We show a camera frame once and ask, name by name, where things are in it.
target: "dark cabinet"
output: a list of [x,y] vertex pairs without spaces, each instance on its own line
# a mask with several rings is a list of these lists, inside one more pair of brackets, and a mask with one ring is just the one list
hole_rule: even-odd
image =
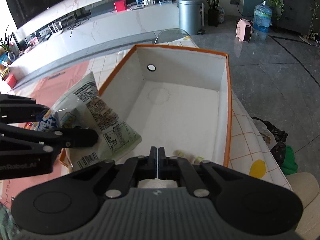
[[309,34],[316,2],[314,0],[284,0],[283,12],[277,26]]

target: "trash can lid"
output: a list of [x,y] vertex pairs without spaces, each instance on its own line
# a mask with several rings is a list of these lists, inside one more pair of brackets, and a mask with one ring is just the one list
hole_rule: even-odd
[[202,0],[178,0],[179,4],[202,5]]

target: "blue logo on snack bag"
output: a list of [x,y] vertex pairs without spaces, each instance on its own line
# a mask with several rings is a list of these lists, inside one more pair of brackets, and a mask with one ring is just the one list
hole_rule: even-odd
[[51,130],[52,128],[56,128],[57,124],[57,119],[53,117],[51,111],[49,110],[43,117],[42,121],[39,122],[37,130],[45,132]]

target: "silver trash can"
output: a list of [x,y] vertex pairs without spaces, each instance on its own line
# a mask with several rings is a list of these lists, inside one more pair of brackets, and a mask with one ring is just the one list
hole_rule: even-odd
[[204,4],[202,0],[178,0],[180,29],[197,35],[204,26]]

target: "yellow lemon print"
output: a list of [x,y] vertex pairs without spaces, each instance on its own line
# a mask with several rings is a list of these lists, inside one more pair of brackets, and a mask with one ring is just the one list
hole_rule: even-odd
[[266,165],[263,160],[256,160],[252,163],[249,175],[261,179],[266,174]]

